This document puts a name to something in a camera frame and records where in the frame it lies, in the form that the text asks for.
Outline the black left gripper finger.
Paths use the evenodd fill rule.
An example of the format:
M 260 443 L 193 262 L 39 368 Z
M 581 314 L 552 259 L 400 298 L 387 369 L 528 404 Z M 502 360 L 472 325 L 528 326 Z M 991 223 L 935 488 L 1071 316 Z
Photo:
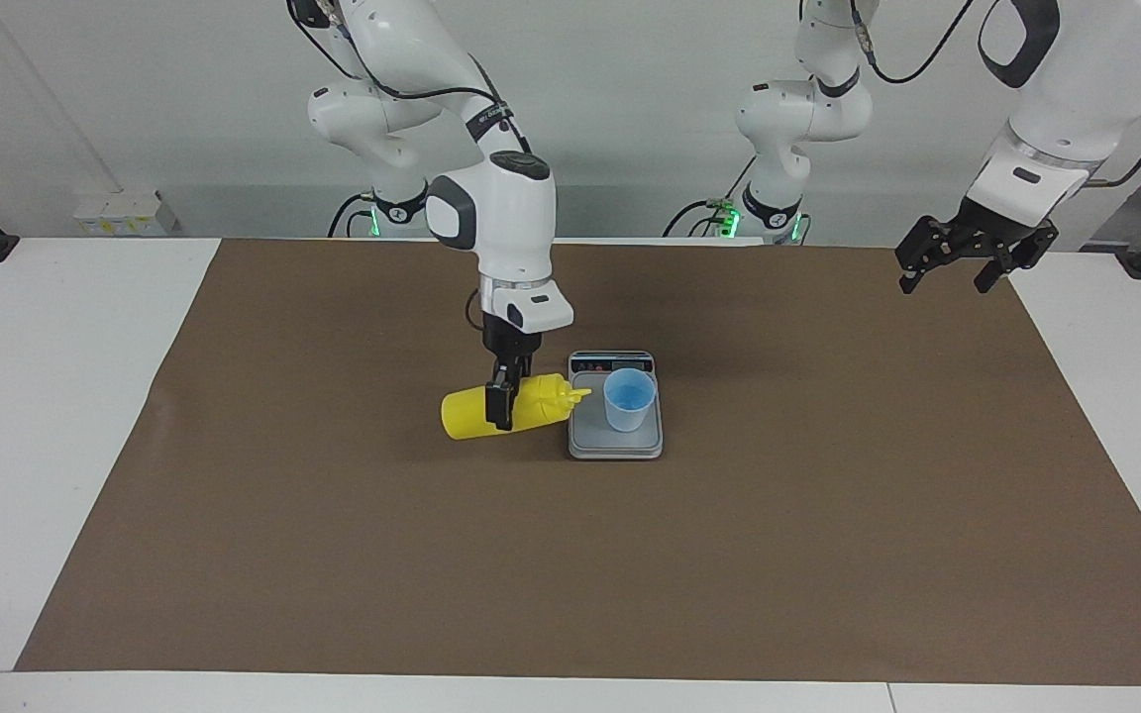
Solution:
M 909 295 L 919 287 L 926 272 L 960 260 L 963 248 L 957 248 L 954 240 L 962 238 L 963 230 L 956 222 L 942 222 L 932 216 L 920 217 L 893 249 L 901 270 L 901 292 Z
M 1011 272 L 1031 269 L 1054 245 L 1058 235 L 1059 232 L 1031 232 L 1020 240 L 992 240 L 990 260 L 973 279 L 978 293 L 989 293 Z

